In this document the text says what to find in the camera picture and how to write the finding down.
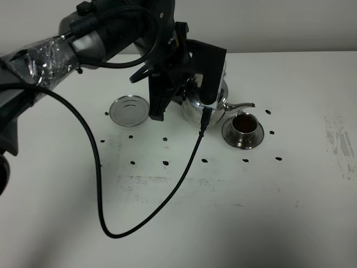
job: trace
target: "black wire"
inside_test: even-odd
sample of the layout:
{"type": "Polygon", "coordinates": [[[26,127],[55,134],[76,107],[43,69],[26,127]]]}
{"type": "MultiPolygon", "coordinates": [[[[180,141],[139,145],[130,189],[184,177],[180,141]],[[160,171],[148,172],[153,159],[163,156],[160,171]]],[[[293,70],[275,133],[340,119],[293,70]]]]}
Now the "black wire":
{"type": "Polygon", "coordinates": [[[67,107],[72,112],[72,114],[79,120],[79,122],[82,124],[82,126],[84,127],[85,132],[88,135],[91,147],[93,149],[93,154],[94,154],[95,172],[96,172],[96,175],[97,175],[97,196],[98,196],[99,222],[100,222],[100,225],[101,225],[104,233],[107,236],[109,236],[110,238],[122,238],[122,237],[128,236],[128,235],[132,234],[133,232],[139,230],[146,223],[148,223],[170,201],[170,199],[177,192],[177,190],[179,189],[181,184],[184,182],[185,177],[186,177],[187,173],[190,170],[190,167],[191,167],[192,162],[193,162],[193,160],[195,158],[196,152],[197,152],[197,150],[199,148],[200,142],[201,142],[201,140],[202,140],[202,138],[204,136],[204,132],[205,132],[206,126],[208,125],[208,122],[209,122],[209,119],[210,119],[209,117],[206,118],[206,122],[205,122],[206,126],[204,128],[202,128],[201,131],[200,131],[199,138],[197,139],[197,143],[196,143],[195,148],[194,148],[194,150],[193,150],[193,152],[191,154],[189,163],[187,164],[187,167],[186,167],[181,179],[178,181],[177,185],[172,190],[172,192],[169,194],[169,196],[158,206],[157,209],[155,209],[155,211],[153,213],[151,213],[140,224],[138,224],[137,226],[135,226],[134,228],[130,229],[127,232],[124,232],[124,233],[121,233],[121,234],[113,234],[108,230],[107,226],[105,225],[104,214],[103,214],[102,172],[100,170],[99,152],[98,152],[97,144],[95,143],[95,138],[94,138],[93,133],[90,130],[90,127],[88,126],[87,122],[84,120],[84,118],[80,115],[80,113],[68,101],[66,101],[63,97],[59,96],[58,94],[56,94],[56,93],[54,93],[54,92],[52,92],[52,91],[50,91],[50,90],[48,90],[46,88],[39,87],[39,86],[36,86],[36,85],[24,84],[24,83],[13,83],[13,84],[2,84],[2,85],[0,85],[0,92],[1,91],[5,91],[5,90],[10,90],[10,89],[32,90],[32,91],[41,92],[41,93],[44,93],[46,95],[49,95],[49,96],[53,97],[54,99],[56,99],[57,101],[59,101],[60,103],[62,103],[65,107],[67,107]]]}
{"type": "Polygon", "coordinates": [[[164,61],[165,59],[168,59],[169,57],[171,57],[176,52],[176,50],[177,50],[177,46],[175,46],[175,48],[170,52],[170,54],[168,54],[167,56],[161,58],[160,60],[151,60],[150,62],[148,62],[147,64],[142,66],[139,70],[137,70],[130,77],[130,82],[136,83],[136,82],[139,82],[140,80],[148,77],[149,75],[151,75],[152,73],[146,74],[145,71],[147,71],[149,68],[154,66],[154,64],[158,63],[159,61],[164,61]]]}
{"type": "Polygon", "coordinates": [[[130,67],[137,66],[137,65],[145,62],[152,56],[152,54],[158,48],[158,45],[160,43],[160,38],[161,38],[160,21],[158,20],[158,18],[155,16],[155,14],[153,12],[151,12],[147,8],[140,7],[140,6],[126,6],[126,7],[110,9],[102,14],[98,14],[97,18],[99,21],[103,21],[104,19],[107,19],[107,18],[110,18],[113,16],[117,16],[120,13],[125,13],[125,12],[140,12],[140,13],[150,17],[154,21],[155,26],[156,26],[156,38],[155,38],[154,44],[152,45],[149,52],[146,53],[144,56],[142,56],[140,59],[130,61],[128,63],[103,63],[101,61],[80,58],[79,61],[81,64],[102,67],[102,68],[124,69],[124,68],[130,68],[130,67]]]}

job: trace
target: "white table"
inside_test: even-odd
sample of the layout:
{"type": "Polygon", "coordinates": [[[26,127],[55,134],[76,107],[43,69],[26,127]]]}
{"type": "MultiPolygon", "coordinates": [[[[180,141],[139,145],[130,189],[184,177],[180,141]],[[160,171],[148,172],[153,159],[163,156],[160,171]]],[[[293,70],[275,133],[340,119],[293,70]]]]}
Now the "white table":
{"type": "MultiPolygon", "coordinates": [[[[263,143],[239,151],[222,139],[221,124],[209,129],[167,207],[121,240],[100,228],[80,123],[49,97],[27,111],[0,197],[1,268],[356,267],[357,52],[230,54],[227,63],[229,101],[257,105],[249,111],[266,131],[263,143]]],[[[147,81],[129,82],[136,69],[85,70],[56,88],[98,141],[115,233],[169,194],[198,136],[174,103],[164,122],[135,128],[104,114],[125,94],[148,100],[147,81]]]]}

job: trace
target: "plastic wrap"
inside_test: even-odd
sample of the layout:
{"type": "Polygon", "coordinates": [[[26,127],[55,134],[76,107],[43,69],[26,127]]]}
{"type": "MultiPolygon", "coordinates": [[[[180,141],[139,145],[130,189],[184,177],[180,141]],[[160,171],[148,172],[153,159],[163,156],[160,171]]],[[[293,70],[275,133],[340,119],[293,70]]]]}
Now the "plastic wrap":
{"type": "Polygon", "coordinates": [[[2,61],[23,81],[53,90],[79,67],[78,59],[68,44],[53,37],[27,45],[1,57],[2,61]]]}

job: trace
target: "teapot spout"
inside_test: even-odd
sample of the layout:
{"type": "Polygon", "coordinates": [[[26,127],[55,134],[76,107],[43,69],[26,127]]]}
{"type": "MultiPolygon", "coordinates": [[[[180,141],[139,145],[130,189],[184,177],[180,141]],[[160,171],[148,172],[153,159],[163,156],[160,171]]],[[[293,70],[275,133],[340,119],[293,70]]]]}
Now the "teapot spout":
{"type": "Polygon", "coordinates": [[[253,108],[255,107],[254,103],[240,103],[240,104],[225,103],[224,104],[224,109],[226,114],[235,114],[243,109],[252,108],[252,107],[253,108]]]}

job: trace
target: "white wall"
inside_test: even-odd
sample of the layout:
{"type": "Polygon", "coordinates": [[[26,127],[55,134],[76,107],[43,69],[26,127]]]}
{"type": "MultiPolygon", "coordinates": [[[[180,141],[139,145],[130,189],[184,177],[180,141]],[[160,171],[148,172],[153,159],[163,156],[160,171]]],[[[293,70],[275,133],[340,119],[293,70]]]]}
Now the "white wall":
{"type": "MultiPolygon", "coordinates": [[[[80,2],[1,0],[0,52],[55,34],[80,2]]],[[[356,0],[176,0],[175,19],[230,52],[357,48],[356,0]]]]}

